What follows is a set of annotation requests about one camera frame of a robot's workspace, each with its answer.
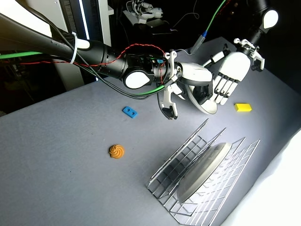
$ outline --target yellow block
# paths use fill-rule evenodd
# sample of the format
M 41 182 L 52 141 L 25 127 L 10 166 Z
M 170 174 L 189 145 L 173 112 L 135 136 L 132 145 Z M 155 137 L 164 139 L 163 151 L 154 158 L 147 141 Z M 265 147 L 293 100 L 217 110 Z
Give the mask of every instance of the yellow block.
M 252 107 L 250 104 L 234 104 L 235 110 L 237 112 L 250 112 Z

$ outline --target light strip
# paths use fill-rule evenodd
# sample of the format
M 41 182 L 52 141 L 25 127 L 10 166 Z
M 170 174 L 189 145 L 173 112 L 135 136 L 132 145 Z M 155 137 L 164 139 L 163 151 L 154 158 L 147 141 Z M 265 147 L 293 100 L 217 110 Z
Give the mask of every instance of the light strip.
M 86 16 L 85 16 L 85 11 L 84 11 L 84 6 L 83 6 L 83 1 L 82 0 L 79 0 L 79 7 L 80 7 L 80 12 L 81 12 L 81 17 L 83 18 L 83 22 L 84 22 L 84 28 L 85 28 L 85 32 L 86 32 L 86 37 L 87 37 L 87 39 L 90 39 L 89 32 L 88 32 L 88 26 L 87 26 L 87 22 L 86 22 Z

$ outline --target metal frame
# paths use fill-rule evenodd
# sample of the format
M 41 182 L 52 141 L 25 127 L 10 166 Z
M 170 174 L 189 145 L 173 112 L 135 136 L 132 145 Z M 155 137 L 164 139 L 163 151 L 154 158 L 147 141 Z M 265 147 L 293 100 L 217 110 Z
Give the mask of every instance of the metal frame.
M 245 137 L 234 142 L 225 159 L 206 182 L 186 202 L 179 203 L 176 190 L 180 180 L 226 129 L 224 128 L 209 142 L 206 142 L 199 133 L 207 121 L 200 125 L 157 170 L 147 186 L 162 206 L 181 225 L 210 226 L 214 222 L 260 142 L 257 140 L 243 149 L 240 147 L 246 139 Z

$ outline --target green cable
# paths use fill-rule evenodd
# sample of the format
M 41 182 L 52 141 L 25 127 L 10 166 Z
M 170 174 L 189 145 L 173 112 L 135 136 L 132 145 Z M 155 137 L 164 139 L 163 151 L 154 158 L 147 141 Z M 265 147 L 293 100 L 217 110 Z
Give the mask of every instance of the green cable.
M 223 0 L 222 3 L 220 4 L 220 6 L 217 8 L 217 10 L 215 11 L 215 13 L 213 14 L 213 17 L 211 18 L 211 21 L 210 21 L 210 23 L 209 23 L 209 25 L 208 25 L 206 31 L 209 30 L 209 28 L 210 28 L 210 26 L 211 26 L 211 24 L 212 24 L 212 22 L 213 22 L 213 20 L 214 20 L 214 18 L 215 18 L 215 16 L 216 16 L 216 14 L 218 13 L 218 11 L 220 11 L 220 8 L 222 7 L 222 5 L 223 5 L 226 1 L 227 1 L 227 0 Z
M 22 52 L 22 53 L 11 53 L 11 54 L 4 54 L 0 55 L 0 59 L 8 59 L 13 57 L 25 57 L 25 56 L 31 56 L 36 54 L 42 54 L 39 52 Z
M 152 93 L 154 93 L 154 92 L 156 92 L 156 91 L 159 91 L 159 90 L 161 90 L 161 89 L 164 89 L 164 86 L 163 86 L 163 85 L 161 85 L 161 86 L 159 86 L 159 87 L 157 87 L 157 88 L 155 88 L 155 89 L 153 89 L 153 90 L 144 92 L 144 93 L 138 93 L 137 95 L 145 96 L 145 95 L 148 95 L 148 94 L 152 94 Z

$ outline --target dark background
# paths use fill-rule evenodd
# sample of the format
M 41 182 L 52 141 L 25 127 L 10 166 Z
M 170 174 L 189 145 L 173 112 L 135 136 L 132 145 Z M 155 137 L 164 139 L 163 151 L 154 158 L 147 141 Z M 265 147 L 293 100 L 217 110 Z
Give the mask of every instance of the dark background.
M 183 15 L 193 12 L 195 0 L 145 0 L 163 9 L 162 20 L 166 21 L 164 25 L 151 29 L 144 24 L 130 24 L 122 13 L 126 9 L 125 0 L 108 0 L 114 9 L 114 15 L 110 16 L 112 46 L 120 51 L 132 43 L 155 44 L 164 51 L 190 48 L 206 29 L 221 1 L 198 0 L 195 13 L 199 14 L 199 19 L 189 14 L 177 23 Z M 228 0 L 224 5 L 210 27 L 206 41 L 220 36 L 231 42 L 234 38 L 248 37 L 253 17 L 247 0 Z M 266 59 L 268 70 L 301 94 L 301 47 L 298 42 L 301 2 L 271 0 L 270 5 L 278 11 L 279 21 L 260 39 L 260 54 Z M 143 51 L 155 50 L 144 48 Z M 63 92 L 63 84 L 51 64 L 0 67 L 0 111 L 10 113 Z

